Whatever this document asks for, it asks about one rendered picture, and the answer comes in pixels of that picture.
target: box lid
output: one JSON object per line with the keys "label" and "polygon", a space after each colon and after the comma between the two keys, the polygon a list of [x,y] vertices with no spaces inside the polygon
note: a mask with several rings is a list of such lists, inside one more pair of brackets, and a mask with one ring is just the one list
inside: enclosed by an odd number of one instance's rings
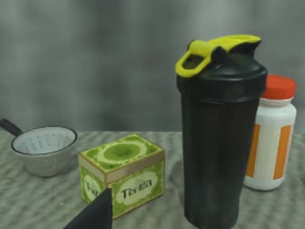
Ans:
{"label": "box lid", "polygon": [[160,152],[163,152],[162,148],[138,134],[132,134],[84,151],[81,156],[109,173]]}

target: strainer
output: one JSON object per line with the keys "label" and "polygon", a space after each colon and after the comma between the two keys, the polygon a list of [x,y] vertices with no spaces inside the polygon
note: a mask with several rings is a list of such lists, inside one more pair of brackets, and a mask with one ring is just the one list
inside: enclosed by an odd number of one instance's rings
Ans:
{"label": "strainer", "polygon": [[7,119],[0,120],[0,126],[16,136],[12,150],[30,172],[40,177],[59,173],[73,155],[77,134],[70,128],[46,126],[22,132]]}

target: green oval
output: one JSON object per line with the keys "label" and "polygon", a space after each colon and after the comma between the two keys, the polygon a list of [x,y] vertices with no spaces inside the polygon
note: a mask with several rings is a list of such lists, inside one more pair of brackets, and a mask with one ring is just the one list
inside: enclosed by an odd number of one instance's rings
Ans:
{"label": "green oval", "polygon": [[108,160],[122,161],[137,156],[140,152],[140,148],[132,144],[118,144],[108,148],[104,156]]}

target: textured table surface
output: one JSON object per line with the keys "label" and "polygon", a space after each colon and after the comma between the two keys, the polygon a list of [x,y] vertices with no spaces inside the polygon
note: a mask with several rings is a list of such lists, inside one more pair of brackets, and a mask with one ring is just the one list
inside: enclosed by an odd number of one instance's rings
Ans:
{"label": "textured table surface", "polygon": [[[81,133],[82,151],[127,135],[127,132]],[[194,229],[181,205],[182,143],[179,132],[145,132],[166,151],[165,194],[117,219],[113,229]],[[85,206],[80,194],[77,158],[52,178],[30,175],[10,151],[12,136],[0,132],[0,229],[62,229]],[[305,228],[305,135],[294,135],[284,184],[271,192],[243,188],[234,229]]]}

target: white bottle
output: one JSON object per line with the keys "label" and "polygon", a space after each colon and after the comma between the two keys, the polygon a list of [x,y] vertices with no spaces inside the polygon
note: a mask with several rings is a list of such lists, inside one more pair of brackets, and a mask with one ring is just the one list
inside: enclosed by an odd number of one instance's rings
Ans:
{"label": "white bottle", "polygon": [[256,190],[272,190],[284,179],[295,124],[294,80],[268,75],[260,99],[244,184]]}

